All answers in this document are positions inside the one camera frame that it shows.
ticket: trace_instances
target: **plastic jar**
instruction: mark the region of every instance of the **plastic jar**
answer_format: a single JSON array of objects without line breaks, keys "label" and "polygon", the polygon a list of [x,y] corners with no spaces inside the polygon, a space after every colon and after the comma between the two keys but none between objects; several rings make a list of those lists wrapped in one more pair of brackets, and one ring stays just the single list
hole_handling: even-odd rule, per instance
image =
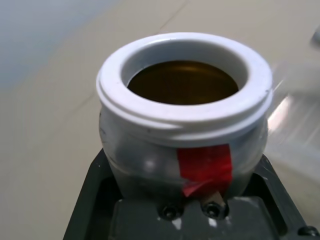
[{"label": "plastic jar", "polygon": [[[128,90],[142,69],[176,60],[215,66],[239,91],[211,103],[173,105]],[[244,191],[266,145],[273,96],[271,70],[254,50],[204,33],[154,35],[109,56],[96,88],[103,149],[124,197],[180,198],[210,189],[229,198]]]}]

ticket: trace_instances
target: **screw head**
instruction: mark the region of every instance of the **screw head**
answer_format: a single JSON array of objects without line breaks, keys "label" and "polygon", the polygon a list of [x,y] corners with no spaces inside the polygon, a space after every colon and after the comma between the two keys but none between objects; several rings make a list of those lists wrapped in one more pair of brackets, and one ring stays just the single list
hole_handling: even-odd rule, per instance
[{"label": "screw head", "polygon": [[319,232],[314,226],[304,226],[298,230],[298,235],[300,236],[313,236],[319,237]]},{"label": "screw head", "polygon": [[182,208],[174,204],[166,204],[159,210],[159,216],[168,221],[172,221],[179,218],[182,215],[182,213]]},{"label": "screw head", "polygon": [[223,219],[227,214],[228,206],[221,206],[220,204],[212,201],[202,207],[204,215],[211,219]]}]

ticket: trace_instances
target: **black plastic base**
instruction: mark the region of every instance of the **black plastic base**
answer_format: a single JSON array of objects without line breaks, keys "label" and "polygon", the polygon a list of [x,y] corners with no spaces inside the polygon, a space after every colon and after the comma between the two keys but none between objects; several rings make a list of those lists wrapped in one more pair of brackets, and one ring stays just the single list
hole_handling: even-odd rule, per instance
[{"label": "black plastic base", "polygon": [[209,220],[196,200],[183,206],[178,222],[160,218],[150,200],[122,199],[103,152],[92,162],[64,240],[276,240],[319,235],[292,202],[263,156],[241,197],[227,201],[223,219]]}]

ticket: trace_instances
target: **floor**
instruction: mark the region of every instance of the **floor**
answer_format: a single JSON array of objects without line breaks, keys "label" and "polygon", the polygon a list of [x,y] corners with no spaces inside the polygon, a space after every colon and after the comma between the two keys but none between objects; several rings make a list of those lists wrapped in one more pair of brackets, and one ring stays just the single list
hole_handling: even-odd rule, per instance
[{"label": "floor", "polygon": [[[158,33],[204,32],[252,47],[272,69],[286,60],[316,62],[320,50],[310,39],[319,9],[318,0],[122,0],[78,28],[39,71],[0,94],[1,239],[63,238],[102,147],[95,77],[117,48]],[[306,221],[320,228],[313,209],[320,182],[271,161]]]}]

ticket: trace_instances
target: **white jar rim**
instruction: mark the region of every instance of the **white jar rim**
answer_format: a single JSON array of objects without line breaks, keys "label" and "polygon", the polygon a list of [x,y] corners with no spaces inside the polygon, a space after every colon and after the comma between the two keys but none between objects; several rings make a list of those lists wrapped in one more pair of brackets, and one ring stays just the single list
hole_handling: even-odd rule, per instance
[{"label": "white jar rim", "polygon": [[[211,103],[173,105],[127,88],[142,69],[174,60],[212,64],[229,74],[239,91]],[[102,65],[96,87],[102,105],[138,137],[171,147],[200,147],[228,142],[254,127],[271,104],[272,72],[258,53],[239,42],[176,32],[142,38],[115,51]]]}]

